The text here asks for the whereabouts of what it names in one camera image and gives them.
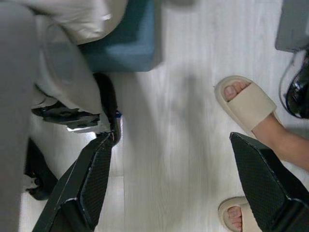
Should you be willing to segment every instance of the teal ottoman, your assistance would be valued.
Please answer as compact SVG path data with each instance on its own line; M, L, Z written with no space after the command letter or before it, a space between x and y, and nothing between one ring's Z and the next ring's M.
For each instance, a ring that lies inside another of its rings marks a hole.
M145 72L155 51L154 0L129 0L118 27L105 38L79 46L95 72Z

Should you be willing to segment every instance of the bare foot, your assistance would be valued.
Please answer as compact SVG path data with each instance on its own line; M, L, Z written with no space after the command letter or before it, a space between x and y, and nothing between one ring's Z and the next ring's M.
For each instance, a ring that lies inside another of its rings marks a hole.
M231 101L237 96L237 94L239 94L249 85L249 82L239 80L232 83L232 85L227 86L224 90L225 100L227 102ZM282 135L284 134L285 130L274 117L274 115L270 114L262 122L260 122L252 130L252 132L258 141L262 142L275 151L277 149L277 145L280 144L280 141L282 140ZM280 159L283 159L283 157L280 156L280 152L277 154L277 156L279 156Z
M231 207L227 210L228 218L236 230L242 232L242 215L241 208L238 206Z

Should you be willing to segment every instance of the beige slide sandal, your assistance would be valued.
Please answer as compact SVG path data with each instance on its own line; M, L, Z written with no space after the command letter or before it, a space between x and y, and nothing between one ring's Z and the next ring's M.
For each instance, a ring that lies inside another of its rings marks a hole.
M233 206L241 208L242 232L262 232L258 227L249 203L245 197L233 197L223 201L218 208L218 215L221 224L230 232L238 232L228 217L227 210Z
M227 102L224 97L224 89L235 81L247 81L250 85ZM215 95L227 114L252 138L255 138L252 129L268 115L274 112L275 117L278 118L275 113L276 104L256 83L245 77L226 77L215 87Z

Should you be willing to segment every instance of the white cloth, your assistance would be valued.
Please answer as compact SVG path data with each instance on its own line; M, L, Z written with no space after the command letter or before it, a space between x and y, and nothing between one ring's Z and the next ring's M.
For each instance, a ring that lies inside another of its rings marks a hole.
M99 40L120 23L128 0L8 0L51 16L76 44Z

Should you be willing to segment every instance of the white wooden floor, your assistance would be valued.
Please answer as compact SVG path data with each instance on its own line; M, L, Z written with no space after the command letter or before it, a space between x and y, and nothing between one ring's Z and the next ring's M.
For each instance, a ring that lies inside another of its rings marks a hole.
M217 104L213 86L228 75L253 79L289 116L278 85L291 54L275 50L281 0L156 2L157 44L151 72L111 73L123 113L97 232L223 232L218 204L243 195L231 131L242 132ZM71 134L33 117L32 136L59 178L93 134ZM308 173L286 164L309 188ZM22 197L20 232L33 228L45 202Z

